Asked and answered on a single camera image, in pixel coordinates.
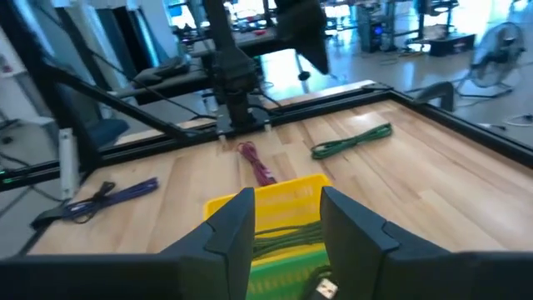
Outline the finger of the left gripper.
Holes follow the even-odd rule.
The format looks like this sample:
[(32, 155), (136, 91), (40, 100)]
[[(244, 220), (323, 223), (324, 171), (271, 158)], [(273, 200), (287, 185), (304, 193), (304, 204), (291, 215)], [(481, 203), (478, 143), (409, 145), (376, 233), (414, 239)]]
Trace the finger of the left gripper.
[(295, 50), (320, 73), (329, 73), (326, 44), (321, 29), (298, 33), (291, 43)]

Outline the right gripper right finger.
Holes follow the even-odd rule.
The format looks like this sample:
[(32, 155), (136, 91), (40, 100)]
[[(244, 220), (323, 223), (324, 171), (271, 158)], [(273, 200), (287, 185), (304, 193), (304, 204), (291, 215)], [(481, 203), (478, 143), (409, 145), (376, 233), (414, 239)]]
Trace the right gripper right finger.
[(333, 187), (321, 226), (341, 299), (531, 299), (531, 252), (451, 252)]

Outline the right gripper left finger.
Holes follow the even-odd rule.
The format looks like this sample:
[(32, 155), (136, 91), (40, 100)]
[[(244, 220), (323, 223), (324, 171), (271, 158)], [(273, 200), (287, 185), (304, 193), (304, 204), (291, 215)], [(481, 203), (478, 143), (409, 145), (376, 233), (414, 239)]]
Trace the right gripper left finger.
[(3, 299), (243, 299), (255, 193), (242, 189), (159, 253), (28, 255), (1, 262)]

